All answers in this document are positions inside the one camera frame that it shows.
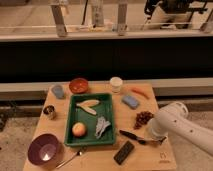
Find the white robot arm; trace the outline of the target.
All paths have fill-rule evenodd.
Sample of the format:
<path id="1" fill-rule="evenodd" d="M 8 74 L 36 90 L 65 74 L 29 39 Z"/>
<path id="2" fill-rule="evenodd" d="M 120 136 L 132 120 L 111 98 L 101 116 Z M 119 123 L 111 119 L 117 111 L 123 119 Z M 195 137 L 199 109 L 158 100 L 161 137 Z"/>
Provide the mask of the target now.
<path id="1" fill-rule="evenodd" d="M 149 120 L 147 131 L 154 140 L 174 132 L 213 156 L 213 131 L 189 121 L 187 116 L 188 109 L 182 102 L 170 103 Z"/>

